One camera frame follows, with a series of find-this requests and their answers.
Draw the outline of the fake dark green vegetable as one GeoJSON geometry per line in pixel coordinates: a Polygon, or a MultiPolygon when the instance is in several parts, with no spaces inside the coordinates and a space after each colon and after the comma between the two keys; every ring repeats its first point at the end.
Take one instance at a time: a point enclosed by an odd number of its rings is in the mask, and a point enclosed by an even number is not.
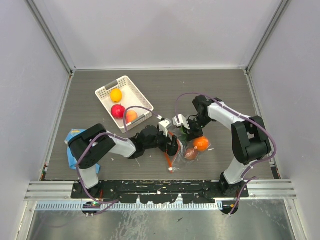
{"type": "Polygon", "coordinates": [[[188,141],[188,135],[185,134],[185,133],[181,134],[181,135],[179,136],[179,140],[180,140],[181,142],[187,142],[187,141],[188,141]]]}

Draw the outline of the clear zip top bag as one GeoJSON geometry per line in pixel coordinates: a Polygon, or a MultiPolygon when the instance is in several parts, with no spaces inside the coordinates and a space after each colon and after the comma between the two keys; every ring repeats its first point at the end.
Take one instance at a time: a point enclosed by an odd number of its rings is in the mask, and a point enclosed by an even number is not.
{"type": "Polygon", "coordinates": [[[172,156],[168,154],[168,150],[164,153],[170,173],[179,171],[193,162],[199,161],[205,152],[212,150],[212,144],[205,136],[188,141],[187,135],[179,128],[174,128],[168,132],[170,140],[174,136],[176,136],[177,152],[172,156]]]}

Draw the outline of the fake brown passion fruit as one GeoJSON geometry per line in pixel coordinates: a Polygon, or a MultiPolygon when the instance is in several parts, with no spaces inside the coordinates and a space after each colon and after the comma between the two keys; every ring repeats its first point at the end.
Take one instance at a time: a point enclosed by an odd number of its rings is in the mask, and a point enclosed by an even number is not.
{"type": "Polygon", "coordinates": [[[198,154],[199,152],[196,148],[189,147],[185,150],[184,158],[188,161],[194,161],[198,154]]]}

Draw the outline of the fake peach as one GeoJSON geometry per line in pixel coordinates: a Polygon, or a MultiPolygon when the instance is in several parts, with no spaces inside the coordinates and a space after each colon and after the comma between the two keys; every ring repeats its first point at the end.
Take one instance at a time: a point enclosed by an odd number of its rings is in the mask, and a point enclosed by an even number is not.
{"type": "Polygon", "coordinates": [[[134,110],[128,110],[125,114],[125,123],[131,123],[132,121],[136,120],[138,118],[137,112],[134,110]]]}

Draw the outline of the fake red apple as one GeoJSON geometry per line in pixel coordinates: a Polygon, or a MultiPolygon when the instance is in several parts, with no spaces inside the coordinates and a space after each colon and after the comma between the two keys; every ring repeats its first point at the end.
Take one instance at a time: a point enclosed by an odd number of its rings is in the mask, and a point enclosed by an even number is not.
{"type": "Polygon", "coordinates": [[[111,115],[115,119],[122,119],[125,111],[126,111],[126,108],[124,106],[122,106],[121,104],[115,104],[111,108],[111,115]]]}

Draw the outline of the fake yellow lemon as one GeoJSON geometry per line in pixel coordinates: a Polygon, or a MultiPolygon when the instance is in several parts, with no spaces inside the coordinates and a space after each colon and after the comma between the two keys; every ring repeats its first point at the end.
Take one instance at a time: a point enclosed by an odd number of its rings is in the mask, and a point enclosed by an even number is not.
{"type": "Polygon", "coordinates": [[[113,103],[119,103],[122,98],[123,98],[123,94],[122,91],[118,88],[114,88],[111,92],[110,92],[110,99],[113,103]]]}

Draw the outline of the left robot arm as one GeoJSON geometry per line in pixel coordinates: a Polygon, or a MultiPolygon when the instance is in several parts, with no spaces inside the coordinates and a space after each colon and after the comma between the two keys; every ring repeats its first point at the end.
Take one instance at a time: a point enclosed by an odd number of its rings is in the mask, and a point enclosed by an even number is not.
{"type": "Polygon", "coordinates": [[[135,136],[123,138],[107,131],[100,123],[71,138],[67,146],[75,158],[82,192],[88,198],[95,198],[100,193],[96,165],[108,153],[137,159],[149,149],[160,149],[170,157],[180,150],[178,138],[166,135],[159,127],[148,125],[135,136]]]}

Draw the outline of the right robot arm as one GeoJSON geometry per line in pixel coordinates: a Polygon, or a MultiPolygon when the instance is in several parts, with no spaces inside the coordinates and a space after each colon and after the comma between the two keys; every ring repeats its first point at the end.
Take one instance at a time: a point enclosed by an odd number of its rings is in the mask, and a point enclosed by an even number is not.
{"type": "Polygon", "coordinates": [[[220,175],[218,189],[225,197],[231,197],[242,187],[244,176],[254,163],[263,159],[271,151],[269,137],[261,117],[249,117],[229,108],[216,98],[204,95],[192,101],[197,114],[188,119],[184,130],[188,141],[194,141],[204,135],[203,128],[210,122],[219,122],[231,131],[232,152],[234,158],[229,167],[220,175]]]}

